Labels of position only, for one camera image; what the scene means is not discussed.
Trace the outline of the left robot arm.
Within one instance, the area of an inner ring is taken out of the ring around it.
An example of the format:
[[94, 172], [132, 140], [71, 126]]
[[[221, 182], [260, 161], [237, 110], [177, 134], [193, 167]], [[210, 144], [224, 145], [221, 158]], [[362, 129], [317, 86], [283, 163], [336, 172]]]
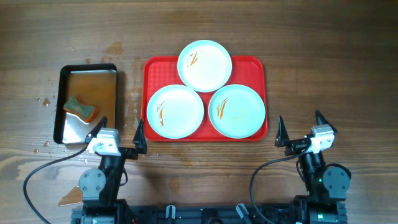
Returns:
[[136, 160], [139, 154], [147, 153], [144, 121], [140, 120], [133, 137], [134, 147], [120, 146], [119, 131], [107, 128], [107, 121], [107, 117], [103, 117], [85, 138], [89, 152], [101, 156], [101, 161], [98, 168], [85, 171], [79, 179], [83, 207], [72, 210], [72, 223], [136, 222], [126, 200], [118, 199], [118, 192], [122, 176], [126, 175], [125, 161]]

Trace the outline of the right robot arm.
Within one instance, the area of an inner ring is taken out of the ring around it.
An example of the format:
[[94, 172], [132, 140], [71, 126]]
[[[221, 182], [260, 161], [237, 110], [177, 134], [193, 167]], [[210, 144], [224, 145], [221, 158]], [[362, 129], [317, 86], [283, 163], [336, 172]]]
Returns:
[[284, 147], [285, 156], [297, 158], [307, 190], [306, 195], [296, 195], [289, 203], [286, 223], [347, 223], [344, 201], [352, 174], [343, 165], [324, 161], [322, 152], [333, 146], [338, 131], [319, 110], [315, 118], [317, 125], [296, 140], [289, 138], [283, 118], [278, 121], [275, 146]]

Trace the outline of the green orange sponge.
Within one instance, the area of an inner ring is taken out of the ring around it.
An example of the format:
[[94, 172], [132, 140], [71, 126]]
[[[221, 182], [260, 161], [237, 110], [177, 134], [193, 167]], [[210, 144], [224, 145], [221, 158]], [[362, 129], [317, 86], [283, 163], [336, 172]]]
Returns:
[[92, 122], [98, 114], [98, 109], [95, 106], [86, 105], [74, 96], [69, 97], [64, 104], [63, 109], [72, 115], [78, 116], [86, 123]]

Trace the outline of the white plate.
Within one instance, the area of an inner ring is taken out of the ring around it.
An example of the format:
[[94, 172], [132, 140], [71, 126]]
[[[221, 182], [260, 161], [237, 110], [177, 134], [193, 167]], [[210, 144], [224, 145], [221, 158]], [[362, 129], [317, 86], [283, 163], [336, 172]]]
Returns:
[[185, 85], [167, 85], [157, 90], [147, 104], [149, 126], [167, 139], [193, 134], [204, 118], [204, 105], [198, 93]]
[[177, 59], [181, 81], [202, 93], [216, 91], [226, 84], [232, 73], [232, 58], [219, 43], [197, 40], [188, 44]]
[[260, 130], [266, 118], [266, 107], [252, 88], [240, 84], [226, 85], [211, 97], [208, 117], [220, 134], [244, 139]]

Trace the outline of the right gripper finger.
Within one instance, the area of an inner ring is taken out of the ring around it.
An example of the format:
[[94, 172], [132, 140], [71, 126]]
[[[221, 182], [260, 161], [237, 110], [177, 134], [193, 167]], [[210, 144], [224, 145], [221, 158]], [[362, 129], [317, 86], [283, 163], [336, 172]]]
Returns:
[[278, 120], [278, 130], [275, 137], [274, 145], [276, 147], [285, 147], [290, 144], [290, 138], [285, 128], [284, 120], [281, 116], [279, 116]]
[[315, 111], [315, 119], [316, 119], [316, 122], [317, 122], [318, 126], [319, 125], [323, 125], [323, 124], [327, 124], [333, 130], [334, 134], [338, 133], [337, 129], [322, 115], [320, 110], [316, 110]]

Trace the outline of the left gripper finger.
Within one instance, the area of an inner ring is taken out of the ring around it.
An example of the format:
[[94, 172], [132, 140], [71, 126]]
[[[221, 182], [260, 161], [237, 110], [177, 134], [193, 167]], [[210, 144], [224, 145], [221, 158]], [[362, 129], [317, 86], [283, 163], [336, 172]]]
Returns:
[[99, 131], [106, 127], [107, 122], [107, 117], [103, 116], [99, 123], [86, 135], [85, 143], [90, 143], [92, 139], [97, 138]]
[[147, 141], [144, 131], [144, 120], [141, 119], [132, 140], [138, 154], [147, 154]]

